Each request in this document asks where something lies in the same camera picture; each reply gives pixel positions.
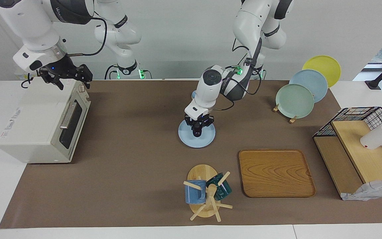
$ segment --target brown mat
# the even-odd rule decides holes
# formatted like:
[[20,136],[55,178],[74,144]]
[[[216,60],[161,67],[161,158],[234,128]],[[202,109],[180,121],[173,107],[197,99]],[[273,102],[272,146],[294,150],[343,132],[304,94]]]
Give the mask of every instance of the brown mat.
[[[382,222],[382,198],[342,201],[312,139],[340,109],[329,91],[294,124],[273,113],[286,81],[265,81],[261,91],[214,112],[211,145],[188,148],[177,129],[197,81],[97,81],[73,162],[28,165],[0,228],[180,225],[324,224]],[[257,85],[252,82],[252,90]],[[229,102],[220,97],[217,107]],[[248,198],[241,188],[238,152],[300,149],[317,189],[310,198]],[[198,164],[230,171],[232,194],[214,217],[190,221],[183,180]]]

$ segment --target wire mesh basket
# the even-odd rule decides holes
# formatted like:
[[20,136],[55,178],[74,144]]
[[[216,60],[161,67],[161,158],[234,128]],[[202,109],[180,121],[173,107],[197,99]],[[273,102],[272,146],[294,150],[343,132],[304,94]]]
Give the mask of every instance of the wire mesh basket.
[[333,121],[354,121],[363,120],[372,130],[382,123],[382,108],[359,107],[341,109],[329,122],[325,124],[313,137],[337,136],[331,122]]

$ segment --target blue mug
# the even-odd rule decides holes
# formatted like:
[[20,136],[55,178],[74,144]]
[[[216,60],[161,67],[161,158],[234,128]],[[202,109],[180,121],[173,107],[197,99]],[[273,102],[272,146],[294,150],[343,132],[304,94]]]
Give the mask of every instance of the blue mug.
[[203,204],[206,202],[206,180],[187,180],[188,183],[201,187],[201,190],[185,185],[185,202],[188,204]]

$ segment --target oven window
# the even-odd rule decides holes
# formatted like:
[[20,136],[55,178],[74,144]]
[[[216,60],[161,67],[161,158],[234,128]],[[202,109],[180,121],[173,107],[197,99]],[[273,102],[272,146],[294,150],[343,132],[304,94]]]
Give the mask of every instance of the oven window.
[[70,124],[67,129],[63,129],[60,135],[60,143],[65,147],[69,148],[73,139],[73,135],[75,134],[76,128],[79,123],[79,119],[82,115],[82,107],[77,100],[75,100],[77,106],[75,111],[73,112],[72,118],[70,120]]

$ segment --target wooden board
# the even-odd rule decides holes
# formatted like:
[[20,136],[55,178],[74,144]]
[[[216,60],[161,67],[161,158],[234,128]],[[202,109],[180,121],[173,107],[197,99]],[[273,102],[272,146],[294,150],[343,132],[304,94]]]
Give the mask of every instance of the wooden board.
[[363,183],[382,180],[382,147],[364,148],[360,138],[370,132],[364,121],[334,121],[332,126]]
[[363,184],[337,136],[315,137],[329,174],[339,194],[354,193]]
[[248,197],[311,197],[316,193],[306,159],[299,150],[243,150],[239,161]]
[[187,180],[209,180],[217,175],[216,170],[207,164],[194,166],[187,176]]

